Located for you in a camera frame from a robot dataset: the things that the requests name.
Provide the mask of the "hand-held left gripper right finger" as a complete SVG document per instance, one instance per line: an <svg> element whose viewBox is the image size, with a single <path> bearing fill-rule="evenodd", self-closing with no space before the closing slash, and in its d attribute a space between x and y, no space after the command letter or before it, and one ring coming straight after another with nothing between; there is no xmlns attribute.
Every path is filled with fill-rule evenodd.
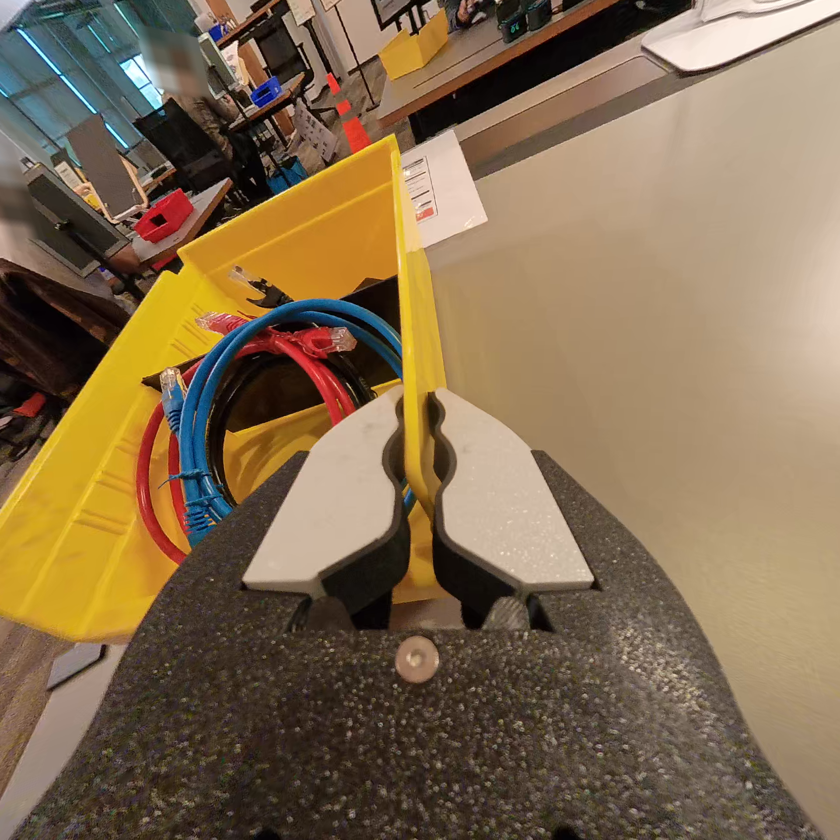
<svg viewBox="0 0 840 840"><path fill-rule="evenodd" d="M468 629L501 600L530 626L538 595L585 592L595 575L535 452L502 421L444 387L429 396L437 582Z"/></svg>

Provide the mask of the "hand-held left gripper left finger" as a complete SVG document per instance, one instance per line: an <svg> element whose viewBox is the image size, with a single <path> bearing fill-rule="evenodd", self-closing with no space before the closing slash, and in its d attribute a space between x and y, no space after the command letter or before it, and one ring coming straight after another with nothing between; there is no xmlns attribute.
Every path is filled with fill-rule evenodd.
<svg viewBox="0 0 840 840"><path fill-rule="evenodd" d="M394 385L294 457L241 504L265 517L241 577L244 595L332 599L354 629L386 629L405 576L403 393Z"/></svg>

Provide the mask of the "large yellow plastic bin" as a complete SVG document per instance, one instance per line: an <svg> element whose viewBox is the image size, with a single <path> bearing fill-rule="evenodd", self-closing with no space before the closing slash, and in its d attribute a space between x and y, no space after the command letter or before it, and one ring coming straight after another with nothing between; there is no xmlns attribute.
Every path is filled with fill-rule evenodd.
<svg viewBox="0 0 840 840"><path fill-rule="evenodd" d="M344 298L397 275L409 483L427 515L437 479L427 394L446 386L431 271L393 137L182 248L92 373L2 508L1 614L71 642L117 643L140 624L175 563L142 524L141 437L159 403L141 383L200 356L205 312L257 314L242 266L292 298Z"/></svg>

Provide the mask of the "white paper sheet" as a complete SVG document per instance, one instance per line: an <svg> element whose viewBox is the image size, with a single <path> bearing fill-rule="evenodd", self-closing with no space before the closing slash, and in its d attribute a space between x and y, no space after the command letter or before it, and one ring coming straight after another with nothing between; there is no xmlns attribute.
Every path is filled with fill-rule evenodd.
<svg viewBox="0 0 840 840"><path fill-rule="evenodd" d="M475 229L488 220L453 129L402 153L407 193L425 248Z"/></svg>

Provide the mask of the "small grey table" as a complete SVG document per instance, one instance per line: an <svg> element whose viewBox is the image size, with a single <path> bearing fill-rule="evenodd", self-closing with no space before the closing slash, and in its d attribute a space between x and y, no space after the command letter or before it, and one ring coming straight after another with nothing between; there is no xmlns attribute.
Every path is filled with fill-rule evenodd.
<svg viewBox="0 0 840 840"><path fill-rule="evenodd" d="M169 259L176 255L181 247L197 238L200 235L200 229L224 201L233 186L233 181L227 178L196 194L191 199L193 211L190 216L173 234L159 242L150 243L144 239L135 238L130 246L138 258L139 266L146 270L154 264Z"/></svg>

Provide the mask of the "red plastic bin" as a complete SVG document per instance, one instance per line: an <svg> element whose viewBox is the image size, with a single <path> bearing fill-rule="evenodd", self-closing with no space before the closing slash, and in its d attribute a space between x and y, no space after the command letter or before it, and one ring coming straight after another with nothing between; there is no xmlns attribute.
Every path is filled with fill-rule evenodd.
<svg viewBox="0 0 840 840"><path fill-rule="evenodd" d="M192 215L194 205L179 188L159 199L133 225L134 233L143 241L157 244L172 236Z"/></svg>

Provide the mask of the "grey monitor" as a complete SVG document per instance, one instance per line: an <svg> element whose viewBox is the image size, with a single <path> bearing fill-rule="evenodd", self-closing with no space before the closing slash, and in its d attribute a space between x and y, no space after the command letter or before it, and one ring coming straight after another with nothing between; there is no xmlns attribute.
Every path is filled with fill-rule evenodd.
<svg viewBox="0 0 840 840"><path fill-rule="evenodd" d="M35 208L30 238L79 277L104 267L130 243L42 164L24 173L24 183Z"/></svg>

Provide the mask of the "black office chair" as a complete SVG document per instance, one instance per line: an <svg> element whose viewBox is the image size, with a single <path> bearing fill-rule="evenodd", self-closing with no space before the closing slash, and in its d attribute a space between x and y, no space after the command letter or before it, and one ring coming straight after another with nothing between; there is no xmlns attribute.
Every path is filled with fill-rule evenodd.
<svg viewBox="0 0 840 840"><path fill-rule="evenodd" d="M133 126L174 165L175 179L186 191L199 193L234 180L233 166L217 143L174 99L137 118Z"/></svg>

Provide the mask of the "grey standing panel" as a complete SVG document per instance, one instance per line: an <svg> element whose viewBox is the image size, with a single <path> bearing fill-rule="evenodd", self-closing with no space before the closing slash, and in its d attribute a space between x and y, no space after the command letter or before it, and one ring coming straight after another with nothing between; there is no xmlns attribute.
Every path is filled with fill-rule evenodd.
<svg viewBox="0 0 840 840"><path fill-rule="evenodd" d="M117 151L100 114L91 114L71 129L67 141L108 220L120 222L147 208L137 173Z"/></svg>

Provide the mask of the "long wooden table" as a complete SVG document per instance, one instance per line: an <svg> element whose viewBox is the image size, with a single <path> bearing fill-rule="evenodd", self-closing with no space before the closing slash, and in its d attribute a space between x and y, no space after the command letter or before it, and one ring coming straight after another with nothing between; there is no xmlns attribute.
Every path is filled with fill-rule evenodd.
<svg viewBox="0 0 840 840"><path fill-rule="evenodd" d="M423 67L396 80L387 80L375 113L381 129L387 129L425 109L463 86L550 42L584 21L616 5L616 1L586 1L567 11L558 11L536 31L507 43L492 20L486 20L458 35Z"/></svg>

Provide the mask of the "small yellow plastic bin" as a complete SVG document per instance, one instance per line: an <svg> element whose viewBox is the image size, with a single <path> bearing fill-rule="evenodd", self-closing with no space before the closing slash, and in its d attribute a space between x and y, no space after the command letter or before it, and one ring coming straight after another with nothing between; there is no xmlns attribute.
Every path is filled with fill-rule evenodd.
<svg viewBox="0 0 840 840"><path fill-rule="evenodd" d="M390 81L396 81L425 67L448 42L448 19L440 9L416 35L400 31L379 53Z"/></svg>

